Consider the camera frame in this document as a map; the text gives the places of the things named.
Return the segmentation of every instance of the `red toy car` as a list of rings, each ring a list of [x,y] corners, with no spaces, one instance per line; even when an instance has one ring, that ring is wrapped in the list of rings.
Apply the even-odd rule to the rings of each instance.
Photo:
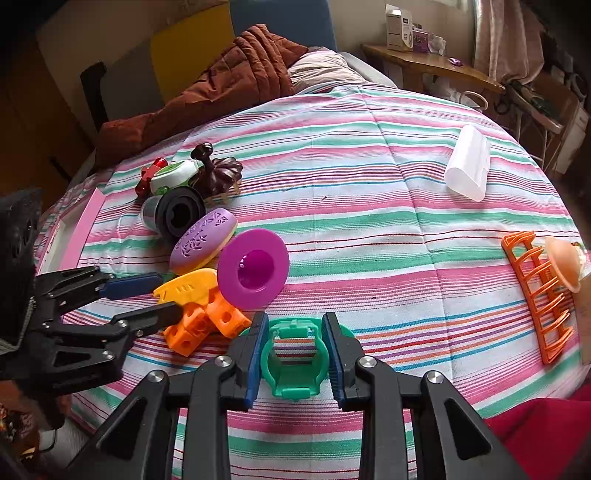
[[[162,170],[168,162],[163,158],[157,158],[149,167],[142,167],[142,177],[135,186],[135,193],[141,199],[146,199],[150,196],[150,180],[156,175],[156,172]]]

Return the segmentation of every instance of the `orange dish rack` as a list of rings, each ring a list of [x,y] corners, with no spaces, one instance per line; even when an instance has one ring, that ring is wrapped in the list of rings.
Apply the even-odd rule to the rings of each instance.
[[[542,361],[545,364],[550,364],[560,355],[566,342],[574,334],[574,329],[564,325],[566,319],[570,316],[568,310],[560,309],[560,303],[564,300],[564,293],[557,294],[554,291],[559,279],[552,273],[550,260],[543,262],[540,260],[540,254],[543,253],[544,247],[532,247],[531,243],[534,238],[534,232],[512,233],[502,238],[501,245],[513,266],[513,270],[515,270],[530,308],[535,334],[540,344]],[[526,252],[516,257],[513,249],[519,244],[525,245]],[[525,273],[523,270],[524,262],[530,258],[534,263],[534,268]],[[539,275],[542,285],[531,291],[530,281],[535,280],[536,275]],[[536,298],[543,294],[547,295],[548,303],[540,305],[538,302],[536,304]],[[548,319],[546,326],[544,326],[542,318],[547,314],[552,314],[554,319]],[[546,336],[554,332],[556,333],[555,338],[548,343]]]

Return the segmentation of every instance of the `red fabric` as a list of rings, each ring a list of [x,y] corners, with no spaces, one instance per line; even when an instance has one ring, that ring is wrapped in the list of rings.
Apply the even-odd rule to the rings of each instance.
[[[486,423],[531,480],[557,480],[591,433],[591,384],[569,400],[536,398]]]

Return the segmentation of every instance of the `wooden table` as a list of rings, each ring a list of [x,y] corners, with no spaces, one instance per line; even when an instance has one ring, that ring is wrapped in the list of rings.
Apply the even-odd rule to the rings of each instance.
[[[419,53],[414,51],[389,50],[383,45],[361,45],[363,53],[369,63],[387,61],[400,65],[404,89],[423,93],[423,73],[439,75],[451,79],[463,80],[474,85],[476,90],[487,89],[495,93],[504,93],[505,87],[490,79],[482,72],[472,67],[456,67],[449,62],[447,57],[434,53]]]

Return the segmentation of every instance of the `blue headboard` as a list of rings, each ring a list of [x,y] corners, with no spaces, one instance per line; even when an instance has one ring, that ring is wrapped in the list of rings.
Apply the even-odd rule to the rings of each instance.
[[[301,45],[337,50],[328,0],[230,0],[230,15],[236,35],[264,23]]]

